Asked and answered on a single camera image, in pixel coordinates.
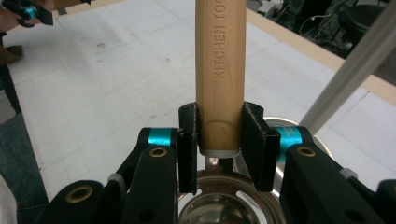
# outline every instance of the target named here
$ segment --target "metal pole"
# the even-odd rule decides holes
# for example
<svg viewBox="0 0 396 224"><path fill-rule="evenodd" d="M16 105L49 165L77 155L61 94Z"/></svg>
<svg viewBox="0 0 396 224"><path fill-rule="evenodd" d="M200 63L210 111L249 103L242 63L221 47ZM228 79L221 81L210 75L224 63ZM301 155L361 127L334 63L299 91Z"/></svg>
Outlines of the metal pole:
<svg viewBox="0 0 396 224"><path fill-rule="evenodd" d="M315 134L396 46L396 1L390 1L300 125Z"/></svg>

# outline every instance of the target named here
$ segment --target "black chair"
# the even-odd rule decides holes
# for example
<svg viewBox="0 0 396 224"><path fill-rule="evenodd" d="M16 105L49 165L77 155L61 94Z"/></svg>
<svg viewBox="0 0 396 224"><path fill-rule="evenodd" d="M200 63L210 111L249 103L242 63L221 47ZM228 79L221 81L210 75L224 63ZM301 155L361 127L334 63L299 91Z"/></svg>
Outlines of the black chair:
<svg viewBox="0 0 396 224"><path fill-rule="evenodd" d="M367 33L383 9L384 7L381 6L356 5L340 13L338 17L340 28L346 32L344 38L352 43L349 52Z"/></svg>

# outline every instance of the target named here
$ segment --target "cyan band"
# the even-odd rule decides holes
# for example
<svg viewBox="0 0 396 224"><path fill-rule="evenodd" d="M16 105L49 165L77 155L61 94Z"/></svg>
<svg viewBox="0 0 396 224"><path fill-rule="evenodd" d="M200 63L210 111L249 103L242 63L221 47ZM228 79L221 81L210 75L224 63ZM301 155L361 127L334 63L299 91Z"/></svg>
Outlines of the cyan band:
<svg viewBox="0 0 396 224"><path fill-rule="evenodd" d="M278 161L285 162L288 148L295 144L301 144L303 138L297 127L276 127L276 129L280 133L280 156Z"/></svg>
<svg viewBox="0 0 396 224"><path fill-rule="evenodd" d="M34 7L26 7L25 12L29 15L30 19L34 19L37 17L37 12Z"/></svg>
<svg viewBox="0 0 396 224"><path fill-rule="evenodd" d="M170 147L171 139L171 128L152 128L149 132L148 143L150 145Z"/></svg>

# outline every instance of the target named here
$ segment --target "wooden handle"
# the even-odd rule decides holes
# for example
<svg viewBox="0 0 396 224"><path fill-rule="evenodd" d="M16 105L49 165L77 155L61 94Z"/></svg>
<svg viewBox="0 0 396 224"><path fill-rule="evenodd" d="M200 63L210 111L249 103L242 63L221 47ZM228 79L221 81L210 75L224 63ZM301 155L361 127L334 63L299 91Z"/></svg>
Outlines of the wooden handle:
<svg viewBox="0 0 396 224"><path fill-rule="evenodd" d="M239 153L246 59L246 0L196 0L195 61L201 154Z"/></svg>

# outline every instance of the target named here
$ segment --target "white table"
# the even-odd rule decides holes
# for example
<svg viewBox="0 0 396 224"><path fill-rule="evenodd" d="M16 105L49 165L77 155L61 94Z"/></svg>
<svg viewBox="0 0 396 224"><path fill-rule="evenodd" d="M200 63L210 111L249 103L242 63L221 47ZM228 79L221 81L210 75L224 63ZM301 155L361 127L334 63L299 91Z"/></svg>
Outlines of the white table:
<svg viewBox="0 0 396 224"><path fill-rule="evenodd" d="M106 183L141 128L177 126L195 101L194 3L129 0L6 37L24 48L10 70L50 199L79 179ZM300 121L333 75L247 26L246 100L265 116ZM396 106L364 88L318 133L372 189L396 177L395 135Z"/></svg>

